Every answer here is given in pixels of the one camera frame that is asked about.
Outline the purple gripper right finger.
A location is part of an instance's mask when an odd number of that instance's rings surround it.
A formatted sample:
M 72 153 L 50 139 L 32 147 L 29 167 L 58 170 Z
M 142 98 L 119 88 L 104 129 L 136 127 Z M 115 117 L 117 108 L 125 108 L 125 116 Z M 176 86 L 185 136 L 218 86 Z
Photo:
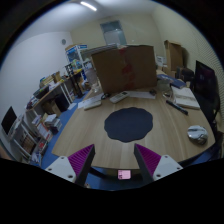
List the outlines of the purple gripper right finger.
M 139 144 L 134 145 L 134 155 L 145 184 L 160 180 L 182 169 L 182 166 L 169 155 L 159 155 Z

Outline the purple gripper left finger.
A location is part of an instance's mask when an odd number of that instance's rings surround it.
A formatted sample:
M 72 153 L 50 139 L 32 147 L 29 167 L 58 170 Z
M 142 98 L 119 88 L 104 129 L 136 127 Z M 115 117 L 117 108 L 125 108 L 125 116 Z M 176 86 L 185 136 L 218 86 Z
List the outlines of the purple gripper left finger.
M 94 156 L 95 146 L 91 144 L 68 157 L 60 156 L 46 168 L 46 171 L 79 186 L 84 186 Z

